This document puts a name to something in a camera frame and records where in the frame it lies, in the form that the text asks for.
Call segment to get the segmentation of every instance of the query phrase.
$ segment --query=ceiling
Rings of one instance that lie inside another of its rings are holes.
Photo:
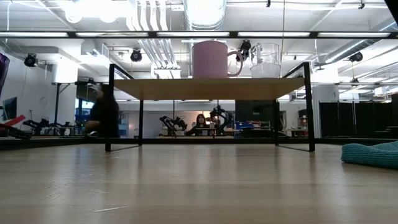
[[[126,25],[126,17],[133,12],[129,7],[129,1],[112,1],[118,18],[112,23],[102,22],[97,17],[84,17],[80,22],[71,24],[65,20],[65,12],[60,6],[69,4],[69,0],[60,1],[3,1],[0,0],[0,29],[1,30],[129,30]],[[301,30],[301,31],[370,31],[383,21],[390,19],[392,15],[383,0],[367,0],[366,7],[358,9],[360,0],[272,0],[271,7],[266,7],[267,1],[256,0],[227,0],[225,17],[222,30]],[[170,30],[186,30],[183,1],[168,0],[167,26]],[[81,43],[83,40],[61,39],[9,39],[9,45],[16,47],[58,47],[80,61],[84,67],[79,69],[79,76],[94,77],[103,80],[108,75],[105,65],[95,63],[81,55]],[[275,43],[282,47],[282,74],[303,62],[311,55],[328,54],[350,40],[337,39],[252,39],[252,44]],[[136,39],[95,39],[96,45],[105,44],[109,49],[109,57],[120,67],[131,73],[136,78],[150,78],[152,62],[144,53],[141,62],[134,63],[130,60],[130,54],[134,47],[140,47]],[[241,44],[240,39],[227,39],[226,45],[230,50],[236,50]],[[333,64],[337,68],[341,81],[350,81],[355,75],[375,71],[383,66],[396,62],[398,40],[382,40],[364,50],[364,60],[359,63],[340,61]],[[189,44],[183,44],[181,39],[172,39],[172,48],[181,67],[181,76],[186,78],[190,74]],[[229,58],[229,70],[236,69],[236,61]],[[246,61],[243,77],[250,77],[249,60]],[[398,69],[393,67],[388,72],[377,74],[372,80],[378,81],[386,77],[398,74]]]

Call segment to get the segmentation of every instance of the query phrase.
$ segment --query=person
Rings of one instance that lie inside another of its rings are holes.
[[[90,111],[90,120],[85,128],[88,132],[96,131],[99,137],[119,137],[119,106],[109,85],[101,85],[97,100]]]
[[[209,135],[208,130],[200,130],[200,128],[209,128],[206,124],[206,118],[203,114],[198,114],[197,116],[197,124],[191,130],[185,133],[186,136],[191,136],[195,134],[195,136],[207,136]]]

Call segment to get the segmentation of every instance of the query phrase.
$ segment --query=shelf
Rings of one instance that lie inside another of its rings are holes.
[[[115,80],[138,100],[275,100],[302,86],[303,78]]]

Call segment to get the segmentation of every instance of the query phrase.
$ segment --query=glass pitcher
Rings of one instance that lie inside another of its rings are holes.
[[[250,71],[253,78],[278,78],[280,75],[279,45],[258,43],[253,46]]]

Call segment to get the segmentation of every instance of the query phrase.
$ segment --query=floor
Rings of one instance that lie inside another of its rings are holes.
[[[272,145],[0,152],[1,223],[397,223],[398,170]]]

